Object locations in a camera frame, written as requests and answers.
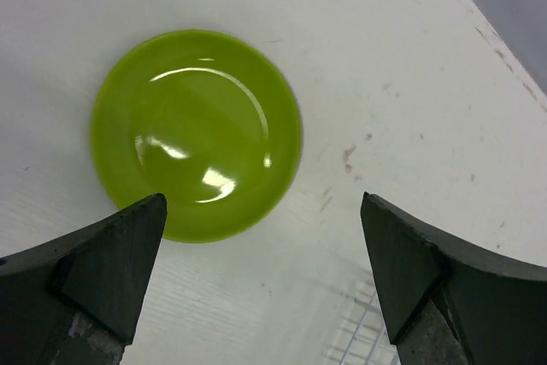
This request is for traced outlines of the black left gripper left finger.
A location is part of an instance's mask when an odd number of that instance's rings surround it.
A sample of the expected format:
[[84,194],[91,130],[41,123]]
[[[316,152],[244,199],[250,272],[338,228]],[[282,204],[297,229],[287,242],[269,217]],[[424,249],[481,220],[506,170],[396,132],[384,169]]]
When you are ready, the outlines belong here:
[[118,364],[132,344],[167,199],[1,259],[3,364]]

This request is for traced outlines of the green plate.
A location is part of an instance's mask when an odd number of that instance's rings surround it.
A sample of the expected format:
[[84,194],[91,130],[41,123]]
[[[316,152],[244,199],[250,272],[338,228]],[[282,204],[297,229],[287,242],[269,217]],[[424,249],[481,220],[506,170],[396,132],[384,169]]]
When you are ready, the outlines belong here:
[[164,236],[208,243],[266,217],[295,179],[303,122],[289,82],[260,51],[221,32],[144,41],[104,79],[91,156],[119,208],[161,193]]

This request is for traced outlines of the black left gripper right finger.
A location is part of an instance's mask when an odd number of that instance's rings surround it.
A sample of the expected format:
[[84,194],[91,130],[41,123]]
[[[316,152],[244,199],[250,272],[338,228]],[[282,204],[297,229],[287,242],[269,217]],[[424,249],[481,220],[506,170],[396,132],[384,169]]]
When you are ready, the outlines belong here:
[[361,219],[403,364],[544,364],[546,269],[484,249],[366,193]]

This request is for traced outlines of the clear plastic dish rack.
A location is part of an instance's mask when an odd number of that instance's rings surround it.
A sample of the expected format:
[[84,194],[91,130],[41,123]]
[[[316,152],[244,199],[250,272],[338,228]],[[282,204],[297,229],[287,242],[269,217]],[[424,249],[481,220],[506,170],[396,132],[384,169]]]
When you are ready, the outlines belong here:
[[334,333],[324,345],[325,364],[396,365],[400,363],[395,345],[389,342],[373,275],[363,272],[354,289],[343,294],[345,306]]

